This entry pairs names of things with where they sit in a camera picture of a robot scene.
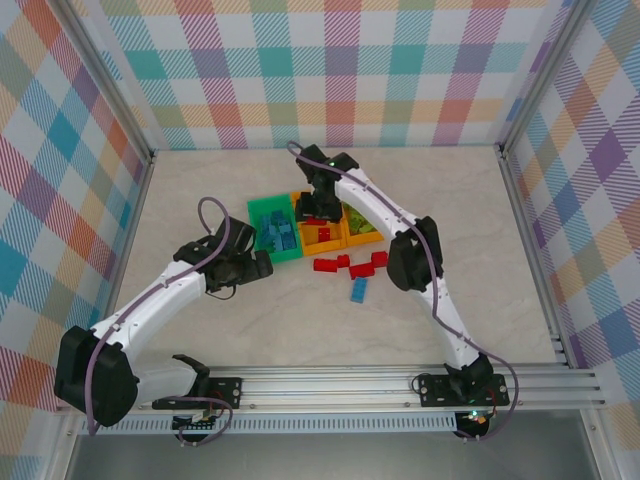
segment green tray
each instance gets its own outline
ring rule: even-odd
[[[276,195],[275,197],[258,198],[256,200],[249,200],[247,202],[247,208],[249,209],[249,223],[258,231],[256,236],[256,250],[266,250],[271,257],[271,263],[286,262],[287,260],[294,260],[302,257],[302,246],[300,244],[300,232],[298,232],[298,225],[296,224],[296,217],[291,206],[291,197],[289,194]],[[283,250],[276,252],[273,245],[262,245],[260,238],[262,237],[262,226],[260,224],[260,217],[262,215],[271,216],[271,212],[276,210],[282,210],[284,217],[291,223],[291,229],[296,238],[296,248],[291,250]]]

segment marble surface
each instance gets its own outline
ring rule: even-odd
[[[346,151],[399,205],[436,220],[448,287],[475,340],[512,362],[555,361],[493,149]],[[202,196],[217,197],[247,221],[247,200],[305,187],[284,150],[162,152],[118,305],[151,283],[181,245],[203,236],[196,212]],[[213,205],[206,217],[212,226],[221,220]],[[386,247],[348,253],[362,263]],[[208,365],[442,363],[431,321],[384,271],[369,279],[361,305],[349,300],[346,271],[316,273],[311,263],[306,257],[277,264],[272,277],[242,286],[232,300],[194,302],[139,362],[184,353]]]

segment black mounting bracket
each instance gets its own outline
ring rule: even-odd
[[[505,383],[504,375],[494,373],[491,379],[478,392],[474,399],[468,402],[460,401],[458,393],[451,388],[449,375],[422,374],[414,379],[413,388],[420,395],[422,407],[504,407],[509,405],[509,391]]]

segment red toy brick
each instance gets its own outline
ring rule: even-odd
[[[326,220],[318,220],[317,218],[314,217],[309,217],[305,220],[304,222],[305,225],[326,225],[327,221]]]
[[[338,268],[348,267],[351,265],[351,257],[349,255],[338,255]]]
[[[319,228],[318,229],[318,243],[328,242],[331,240],[331,229]]]
[[[351,280],[355,280],[356,277],[373,277],[376,274],[373,263],[363,263],[361,265],[353,265],[349,267],[349,275]]]
[[[387,252],[373,252],[371,254],[371,263],[375,268],[386,267],[389,263],[389,254]]]
[[[336,273],[338,271],[338,262],[336,260],[316,258],[313,260],[313,270],[316,272]]]

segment plaid wall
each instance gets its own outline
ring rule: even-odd
[[[520,112],[522,102],[525,98],[527,98],[531,87],[534,85],[536,78],[538,77],[538,73],[540,72],[540,67],[542,67],[542,65],[544,64],[547,56],[549,55],[549,52],[551,51],[553,43],[556,41],[558,35],[562,31],[562,27],[564,26],[564,23],[567,20],[569,12],[571,11],[571,7],[574,3],[575,0],[562,0],[562,6],[560,7],[560,10],[558,10],[556,18],[554,18],[553,23],[551,24],[551,27],[549,28],[549,31],[545,36],[544,42],[542,42],[542,46],[540,47],[535,60],[529,67],[527,77],[522,84],[522,87],[520,87],[520,91],[518,92],[515,101],[511,105],[511,109],[509,110],[507,119],[504,122],[502,129],[500,130],[498,138],[496,139],[496,143],[504,142],[507,134],[509,133],[509,130],[511,129],[511,125],[513,125],[513,121],[518,115],[518,112]]]
[[[515,151],[578,362],[640,471],[640,1],[601,0]]]
[[[99,319],[143,162],[44,0],[0,2],[0,478],[34,478],[61,334]]]
[[[95,3],[148,137],[193,149],[493,144],[562,0],[102,0],[106,26]]]

